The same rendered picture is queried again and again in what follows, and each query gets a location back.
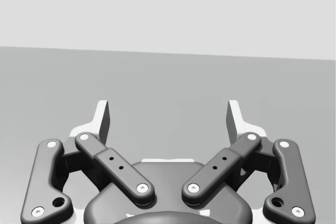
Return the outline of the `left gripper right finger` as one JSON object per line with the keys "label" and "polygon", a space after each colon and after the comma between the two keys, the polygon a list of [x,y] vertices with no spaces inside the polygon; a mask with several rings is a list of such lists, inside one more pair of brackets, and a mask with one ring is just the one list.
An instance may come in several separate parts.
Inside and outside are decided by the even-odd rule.
{"label": "left gripper right finger", "polygon": [[273,193],[263,205],[274,224],[315,224],[314,210],[300,149],[295,141],[271,142],[262,127],[244,121],[239,103],[230,100],[226,126],[230,147],[223,148],[182,187],[182,199],[202,204],[221,184],[237,190],[254,171],[267,174]]}

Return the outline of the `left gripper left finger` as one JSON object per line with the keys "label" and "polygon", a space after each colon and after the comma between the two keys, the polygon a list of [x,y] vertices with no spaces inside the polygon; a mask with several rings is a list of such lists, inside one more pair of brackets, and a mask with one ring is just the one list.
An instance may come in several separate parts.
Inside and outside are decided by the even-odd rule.
{"label": "left gripper left finger", "polygon": [[20,221],[22,224],[63,224],[74,214],[72,199],[63,192],[70,173],[83,171],[103,190],[114,183],[138,206],[155,199],[153,184],[116,150],[106,147],[109,105],[100,100],[91,122],[71,130],[68,139],[47,139],[37,146]]}

